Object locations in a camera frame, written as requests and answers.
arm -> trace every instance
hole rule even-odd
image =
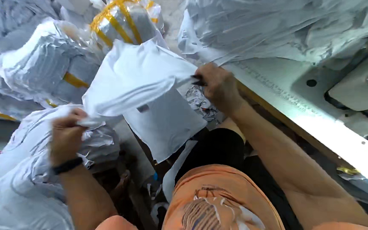
[[[205,96],[237,124],[284,191],[304,229],[324,222],[368,227],[368,216],[340,185],[295,142],[261,117],[239,95],[232,73],[212,64],[196,74],[207,84]]]
[[[76,122],[84,117],[86,113],[76,109],[69,117],[54,121],[49,156],[53,166],[77,157],[85,128],[77,126]],[[83,165],[59,177],[75,229],[94,230],[108,217],[117,215],[110,196]]]

person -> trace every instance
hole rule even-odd
[[[232,73],[212,63],[198,68],[205,96],[229,119],[192,149],[176,176],[163,228],[285,229],[277,210],[242,171],[245,139],[283,190],[305,230],[368,229],[368,215],[295,142],[258,115],[240,96]],[[74,110],[53,123],[50,160],[64,187],[77,230],[136,229],[81,164],[71,166],[86,117]]]

black shorts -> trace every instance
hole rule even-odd
[[[284,192],[259,157],[244,159],[244,141],[230,129],[214,129],[199,140],[178,171],[175,183],[189,170],[212,164],[228,165],[248,175],[276,208],[285,229],[303,230]]]
[[[230,129],[217,128],[208,132],[195,144],[175,176],[175,182],[177,183],[189,170],[200,166],[220,164],[242,171],[243,163],[244,141],[242,138]]]

orange t-shirt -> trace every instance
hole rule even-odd
[[[110,217],[97,230],[135,230],[123,217]],[[284,230],[275,207],[243,172],[206,165],[187,172],[174,189],[163,229]],[[368,230],[350,223],[324,223],[313,230]]]

black wristband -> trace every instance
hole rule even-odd
[[[70,171],[76,168],[82,163],[83,163],[83,159],[81,157],[78,157],[72,160],[68,160],[59,166],[52,167],[52,171],[54,172],[55,175],[59,175],[61,173],[64,173],[64,172],[67,172],[67,171]]]

